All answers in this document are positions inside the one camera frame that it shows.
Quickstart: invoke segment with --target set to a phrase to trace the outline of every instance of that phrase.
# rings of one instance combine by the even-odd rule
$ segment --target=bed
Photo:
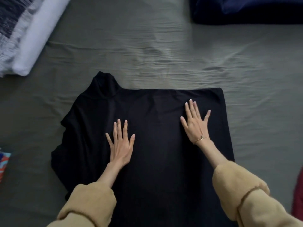
[[[221,87],[236,162],[291,210],[303,165],[303,26],[203,26],[188,0],[71,0],[27,77],[0,79],[3,226],[46,226],[66,191],[60,121],[98,71],[123,88]]]

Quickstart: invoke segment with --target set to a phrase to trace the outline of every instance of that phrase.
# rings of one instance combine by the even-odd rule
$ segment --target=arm
[[[47,227],[106,227],[116,206],[111,190],[119,171],[129,163],[135,135],[128,140],[127,121],[124,122],[123,137],[121,122],[114,122],[114,142],[106,133],[111,148],[110,162],[100,178],[89,185],[77,185],[60,211],[57,221]]]
[[[215,169],[213,186],[229,219],[237,221],[240,227],[303,226],[303,222],[288,214],[277,200],[269,196],[263,180],[220,153],[208,135],[210,110],[204,120],[196,102],[190,100],[185,104],[185,110],[187,122],[181,117],[181,123],[189,140],[202,150]]]

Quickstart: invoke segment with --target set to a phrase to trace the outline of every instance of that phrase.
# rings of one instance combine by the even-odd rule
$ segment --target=shirt sleeve
[[[77,185],[59,212],[57,221],[48,227],[106,227],[109,225],[116,198],[114,192],[101,182]]]
[[[269,196],[269,188],[263,180],[234,162],[216,167],[213,186],[224,212],[239,226],[302,226],[301,221]]]

